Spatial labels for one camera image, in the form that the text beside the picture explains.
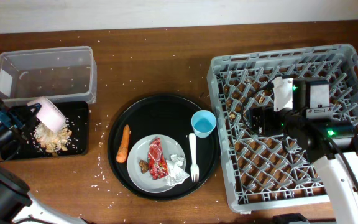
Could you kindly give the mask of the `white plastic fork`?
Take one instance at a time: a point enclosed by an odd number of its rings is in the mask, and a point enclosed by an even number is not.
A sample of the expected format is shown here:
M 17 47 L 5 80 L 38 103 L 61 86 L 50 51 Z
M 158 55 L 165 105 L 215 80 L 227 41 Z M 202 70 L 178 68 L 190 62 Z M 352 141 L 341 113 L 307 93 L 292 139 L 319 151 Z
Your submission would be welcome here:
M 196 135 L 194 133 L 190 133 L 188 137 L 191 152 L 191 179 L 193 182 L 198 182 L 200 170 L 196 162 Z

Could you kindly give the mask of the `red snack wrapper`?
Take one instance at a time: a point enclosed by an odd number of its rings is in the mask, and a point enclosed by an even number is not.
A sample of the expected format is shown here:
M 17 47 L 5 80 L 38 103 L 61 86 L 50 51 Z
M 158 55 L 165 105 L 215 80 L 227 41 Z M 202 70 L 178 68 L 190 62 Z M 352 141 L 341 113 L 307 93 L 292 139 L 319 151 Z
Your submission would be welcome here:
M 160 138 L 155 138 L 149 145 L 148 153 L 149 172 L 153 180 L 158 180 L 168 175 L 168 168 Z

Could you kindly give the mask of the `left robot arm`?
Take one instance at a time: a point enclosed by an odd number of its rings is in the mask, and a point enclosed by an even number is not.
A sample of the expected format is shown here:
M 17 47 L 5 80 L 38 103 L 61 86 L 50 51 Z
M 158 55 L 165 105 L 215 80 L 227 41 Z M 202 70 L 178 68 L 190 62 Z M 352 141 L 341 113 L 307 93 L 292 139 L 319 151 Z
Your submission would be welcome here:
M 0 152 L 11 144 L 25 144 L 38 121 L 56 133 L 65 124 L 65 117 L 45 97 L 12 108 L 5 106 L 0 99 Z M 42 204 L 30 193 L 29 186 L 22 179 L 0 166 L 0 223 L 86 224 L 87 221 Z

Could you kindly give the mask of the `rice and peanut leftovers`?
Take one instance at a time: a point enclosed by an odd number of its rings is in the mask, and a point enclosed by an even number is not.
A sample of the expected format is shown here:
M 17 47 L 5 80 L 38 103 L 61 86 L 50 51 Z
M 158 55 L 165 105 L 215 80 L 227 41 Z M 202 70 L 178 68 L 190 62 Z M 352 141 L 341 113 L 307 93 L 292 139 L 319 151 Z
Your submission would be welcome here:
M 56 133 L 48 129 L 46 125 L 39 123 L 33 132 L 33 137 L 39 148 L 46 153 L 57 155 L 60 151 L 66 152 L 68 145 L 71 143 L 70 137 L 72 130 L 64 124 Z

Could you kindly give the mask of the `light blue cup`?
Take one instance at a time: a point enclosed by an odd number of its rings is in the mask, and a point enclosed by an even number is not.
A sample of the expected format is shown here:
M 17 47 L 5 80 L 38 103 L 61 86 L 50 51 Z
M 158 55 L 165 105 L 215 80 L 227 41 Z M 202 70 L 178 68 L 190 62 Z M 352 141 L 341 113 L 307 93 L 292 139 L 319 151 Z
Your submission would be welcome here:
M 215 115 L 207 110 L 199 110 L 191 117 L 194 134 L 199 138 L 208 137 L 217 125 Z

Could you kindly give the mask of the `white tissue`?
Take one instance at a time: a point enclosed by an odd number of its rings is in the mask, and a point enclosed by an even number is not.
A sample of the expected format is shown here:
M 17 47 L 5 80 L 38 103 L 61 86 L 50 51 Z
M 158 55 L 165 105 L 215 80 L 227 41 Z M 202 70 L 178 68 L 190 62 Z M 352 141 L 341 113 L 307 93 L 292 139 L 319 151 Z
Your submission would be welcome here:
M 184 183 L 189 178 L 185 172 L 185 158 L 177 154 L 171 154 L 167 160 L 168 176 L 166 176 L 167 185 L 175 186 Z

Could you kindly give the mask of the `grey plate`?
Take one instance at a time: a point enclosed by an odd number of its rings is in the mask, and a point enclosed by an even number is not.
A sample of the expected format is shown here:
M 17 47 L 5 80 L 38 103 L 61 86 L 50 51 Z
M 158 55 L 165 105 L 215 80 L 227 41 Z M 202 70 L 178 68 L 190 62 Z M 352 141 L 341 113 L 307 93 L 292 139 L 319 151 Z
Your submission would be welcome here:
M 127 157 L 127 172 L 131 181 L 135 184 L 136 187 L 152 194 L 167 192 L 168 190 L 174 188 L 173 185 L 168 185 L 168 180 L 166 177 L 153 180 L 149 171 L 144 174 L 141 172 L 139 162 L 141 160 L 147 160 L 149 145 L 152 140 L 156 138 L 161 139 L 163 155 L 165 159 L 170 160 L 170 156 L 172 154 L 176 154 L 177 156 L 184 158 L 181 168 L 185 169 L 186 167 L 185 153 L 180 144 L 171 137 L 160 134 L 152 134 L 138 140 L 129 151 Z

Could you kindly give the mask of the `orange carrot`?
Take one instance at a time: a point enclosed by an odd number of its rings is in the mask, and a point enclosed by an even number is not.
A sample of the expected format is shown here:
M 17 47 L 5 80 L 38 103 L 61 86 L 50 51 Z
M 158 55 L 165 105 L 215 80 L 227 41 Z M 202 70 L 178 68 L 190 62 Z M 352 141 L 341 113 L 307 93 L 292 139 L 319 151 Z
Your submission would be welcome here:
M 130 135 L 131 135 L 131 129 L 130 129 L 129 125 L 127 124 L 124 126 L 124 129 L 122 132 L 121 144 L 119 146 L 119 149 L 118 149 L 117 155 L 116 155 L 116 162 L 118 162 L 118 163 L 124 163 L 127 159 Z

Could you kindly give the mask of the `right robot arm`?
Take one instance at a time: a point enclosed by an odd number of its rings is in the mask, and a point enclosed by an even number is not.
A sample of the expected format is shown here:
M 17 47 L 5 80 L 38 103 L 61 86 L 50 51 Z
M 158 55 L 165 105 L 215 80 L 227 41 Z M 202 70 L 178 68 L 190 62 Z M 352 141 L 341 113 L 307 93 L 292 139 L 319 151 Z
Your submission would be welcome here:
M 296 140 L 323 182 L 338 223 L 358 223 L 358 133 L 333 118 L 329 82 L 323 78 L 274 78 L 241 106 L 252 134 Z

